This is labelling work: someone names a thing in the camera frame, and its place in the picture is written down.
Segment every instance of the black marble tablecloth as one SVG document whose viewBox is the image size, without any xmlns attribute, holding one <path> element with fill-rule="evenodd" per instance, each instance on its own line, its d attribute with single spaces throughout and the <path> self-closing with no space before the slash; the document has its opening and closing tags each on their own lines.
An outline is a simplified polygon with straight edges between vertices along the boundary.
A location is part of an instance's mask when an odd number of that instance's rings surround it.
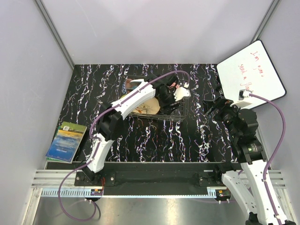
<svg viewBox="0 0 300 225">
<path fill-rule="evenodd" d="M 149 120 L 128 116 L 125 130 L 114 142 L 106 161 L 117 162 L 221 162 L 232 161 L 228 132 L 224 125 L 203 114 L 203 100 L 220 96 L 214 64 L 76 65 L 61 110 L 63 121 L 90 128 L 104 101 L 120 97 L 122 76 L 162 75 L 173 70 L 190 74 L 191 98 L 182 122 Z M 75 157 L 83 161 L 91 152 L 84 140 Z"/>
</svg>

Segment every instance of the book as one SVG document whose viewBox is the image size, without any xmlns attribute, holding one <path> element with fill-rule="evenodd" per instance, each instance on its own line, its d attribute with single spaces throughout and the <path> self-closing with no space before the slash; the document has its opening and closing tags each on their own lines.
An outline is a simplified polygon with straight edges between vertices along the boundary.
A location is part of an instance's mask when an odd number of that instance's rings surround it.
<svg viewBox="0 0 300 225">
<path fill-rule="evenodd" d="M 72 163 L 87 127 L 63 122 L 46 154 L 48 162 Z"/>
</svg>

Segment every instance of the whiteboard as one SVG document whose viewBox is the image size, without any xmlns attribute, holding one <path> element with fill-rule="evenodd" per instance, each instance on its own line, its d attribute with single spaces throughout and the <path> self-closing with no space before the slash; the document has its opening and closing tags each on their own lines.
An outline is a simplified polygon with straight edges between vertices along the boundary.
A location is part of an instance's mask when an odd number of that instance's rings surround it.
<svg viewBox="0 0 300 225">
<path fill-rule="evenodd" d="M 225 98 L 239 101 L 240 90 L 250 90 L 253 94 L 268 100 L 286 95 L 286 90 L 269 58 L 262 41 L 258 40 L 235 53 L 217 65 Z M 245 98 L 251 109 L 265 101 L 255 97 Z"/>
</svg>

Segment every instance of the cable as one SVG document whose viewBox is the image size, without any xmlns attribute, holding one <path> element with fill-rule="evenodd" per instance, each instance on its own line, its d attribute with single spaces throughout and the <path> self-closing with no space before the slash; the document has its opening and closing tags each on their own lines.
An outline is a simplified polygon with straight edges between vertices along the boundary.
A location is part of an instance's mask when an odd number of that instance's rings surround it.
<svg viewBox="0 0 300 225">
<path fill-rule="evenodd" d="M 190 76 L 189 76 L 189 74 L 188 74 L 186 71 L 183 71 L 183 70 L 175 70 L 175 71 L 171 71 L 171 72 L 169 72 L 169 73 L 166 73 L 166 74 L 164 74 L 164 75 L 162 75 L 162 76 L 159 76 L 159 77 L 153 79 L 152 81 L 148 82 L 147 84 L 145 84 L 144 86 L 142 86 L 141 88 L 139 88 L 138 90 L 136 90 L 136 91 L 135 91 L 133 94 L 131 94 L 130 96 L 125 97 L 126 99 L 124 99 L 124 100 L 121 102 L 121 104 L 117 104 L 117 105 L 115 105 L 115 106 L 113 106 L 113 107 L 111 107 L 111 108 L 105 110 L 103 113 L 101 113 L 100 115 L 98 115 L 98 116 L 96 117 L 96 119 L 94 120 L 94 122 L 92 123 L 92 125 L 91 125 L 91 127 L 90 127 L 90 132 L 89 132 L 89 135 L 90 135 L 90 138 L 91 138 L 91 139 L 97 139 L 97 140 L 99 140 L 99 142 L 98 142 L 98 144 L 97 144 L 97 146 L 96 146 L 96 150 L 95 150 L 93 156 L 90 157 L 90 160 L 89 160 L 86 164 L 84 164 L 84 165 L 82 165 L 82 166 L 80 166 L 80 167 L 78 167 L 78 168 L 72 170 L 71 172 L 69 172 L 69 173 L 67 174 L 67 176 L 65 176 L 65 178 L 62 180 L 62 182 L 60 183 L 60 186 L 59 186 L 59 188 L 58 188 L 58 200 L 59 200 L 59 203 L 60 203 L 61 210 L 62 210 L 69 218 L 71 218 L 71 219 L 73 219 L 73 220 L 76 220 L 76 221 L 79 221 L 79 222 L 86 222 L 86 221 L 91 220 L 91 219 L 95 216 L 95 214 L 96 214 L 96 208 L 97 208 L 96 206 L 97 206 L 97 204 L 94 203 L 94 202 L 92 201 L 92 203 L 93 203 L 94 206 L 95 206 L 94 213 L 93 213 L 89 218 L 87 218 L 87 219 L 78 219 L 78 218 L 75 218 L 75 217 L 73 217 L 72 215 L 70 215 L 70 214 L 65 210 L 65 208 L 64 208 L 63 205 L 62 205 L 62 201 L 61 201 L 61 197 L 60 197 L 60 190 L 61 190 L 61 187 L 62 187 L 63 183 L 65 182 L 65 180 L 68 178 L 68 176 L 70 176 L 70 175 L 71 175 L 72 173 L 74 173 L 75 171 L 80 170 L 80 169 L 83 169 L 84 167 L 88 166 L 88 165 L 93 161 L 93 159 L 94 159 L 94 157 L 95 157 L 95 155 L 96 155 L 96 153 L 97 153 L 97 151 L 98 151 L 98 148 L 99 148 L 101 139 L 98 138 L 97 136 L 93 136 L 93 134 L 92 134 L 93 129 L 94 129 L 94 126 L 96 125 L 96 123 L 99 121 L 99 119 L 100 119 L 102 116 L 104 116 L 105 114 L 107 114 L 107 113 L 109 113 L 110 111 L 114 110 L 115 108 L 121 106 L 123 103 L 125 103 L 125 102 L 128 101 L 130 98 L 132 98 L 133 96 L 135 96 L 135 95 L 136 95 L 137 93 L 139 93 L 141 90 L 145 89 L 148 85 L 154 83 L 155 81 L 157 81 L 157 80 L 159 80 L 159 79 L 162 79 L 162 78 L 164 78 L 164 77 L 166 77 L 166 76 L 168 76 L 168 75 L 175 74 L 175 73 L 183 73 L 183 74 L 186 74 L 187 77 L 188 77 L 187 83 L 189 84 L 189 82 L 190 82 Z"/>
<path fill-rule="evenodd" d="M 279 141 L 278 141 L 278 144 L 277 144 L 277 146 L 276 146 L 276 148 L 275 148 L 273 154 L 271 155 L 269 161 L 267 162 L 267 164 L 266 164 L 266 166 L 265 166 L 265 168 L 264 168 L 264 170 L 263 170 L 263 174 L 262 174 L 262 178 L 263 178 L 263 181 L 264 181 L 264 185 L 265 185 L 265 188 L 266 188 L 266 191 L 267 191 L 267 194 L 268 194 L 270 203 L 271 203 L 272 208 L 273 208 L 273 210 L 274 210 L 274 214 L 275 214 L 275 216 L 276 216 L 276 218 L 277 218 L 278 224 L 279 224 L 279 225 L 282 225 L 281 220 L 278 218 L 279 214 L 278 214 L 278 212 L 277 212 L 275 203 L 274 203 L 274 201 L 273 201 L 273 198 L 272 198 L 272 195 L 271 195 L 271 192 L 270 192 L 268 183 L 267 183 L 267 181 L 266 181 L 266 178 L 267 178 L 267 171 L 268 171 L 268 168 L 269 168 L 271 162 L 273 161 L 275 155 L 277 154 L 278 149 L 279 149 L 279 146 L 281 145 L 282 140 L 283 140 L 283 138 L 284 138 L 284 136 L 285 136 L 285 127 L 286 127 L 285 117 L 284 117 L 283 112 L 281 111 L 281 109 L 280 109 L 275 103 L 273 103 L 273 102 L 271 102 L 271 101 L 269 101 L 269 100 L 267 100 L 267 99 L 265 99 L 265 98 L 263 98 L 263 97 L 260 97 L 260 96 L 258 96 L 258 95 L 249 94 L 249 96 L 252 96 L 252 97 L 255 97 L 255 98 L 258 98 L 258 99 L 261 99 L 261 100 L 263 100 L 263 101 L 266 101 L 266 102 L 270 103 L 272 106 L 274 106 L 274 107 L 277 109 L 277 111 L 279 112 L 279 114 L 280 114 L 280 116 L 281 116 L 281 119 L 282 119 L 282 133 L 281 133 L 281 137 L 280 137 L 280 139 L 279 139 Z"/>
</svg>

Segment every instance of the book cover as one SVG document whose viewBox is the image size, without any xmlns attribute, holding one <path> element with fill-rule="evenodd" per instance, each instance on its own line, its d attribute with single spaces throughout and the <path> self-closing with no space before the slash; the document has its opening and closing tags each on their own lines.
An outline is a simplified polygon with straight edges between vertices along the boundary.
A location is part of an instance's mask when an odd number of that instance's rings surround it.
<svg viewBox="0 0 300 225">
<path fill-rule="evenodd" d="M 83 125 L 63 122 L 52 141 L 46 157 L 52 158 L 51 161 L 59 160 L 72 163 L 86 129 L 87 127 Z"/>
</svg>

